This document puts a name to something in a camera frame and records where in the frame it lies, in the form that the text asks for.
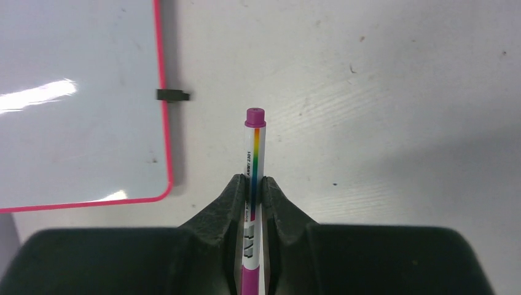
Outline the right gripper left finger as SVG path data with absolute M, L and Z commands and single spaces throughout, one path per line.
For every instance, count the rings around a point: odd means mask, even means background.
M 236 294 L 243 175 L 178 227 L 42 230 L 18 251 L 2 294 Z

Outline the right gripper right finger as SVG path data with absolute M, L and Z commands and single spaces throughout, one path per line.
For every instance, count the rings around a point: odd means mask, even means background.
M 262 182 L 267 294 L 492 294 L 453 229 L 320 224 Z

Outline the purple capped whiteboard marker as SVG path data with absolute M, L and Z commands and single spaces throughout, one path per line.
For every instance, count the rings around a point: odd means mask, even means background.
M 245 120 L 245 178 L 247 193 L 243 226 L 243 250 L 240 293 L 259 293 L 260 250 L 261 250 L 261 182 L 264 177 L 265 111 L 249 108 Z

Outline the pink framed whiteboard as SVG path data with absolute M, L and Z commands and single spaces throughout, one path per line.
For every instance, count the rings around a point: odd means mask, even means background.
M 1 2 L 1 212 L 174 186 L 160 1 Z

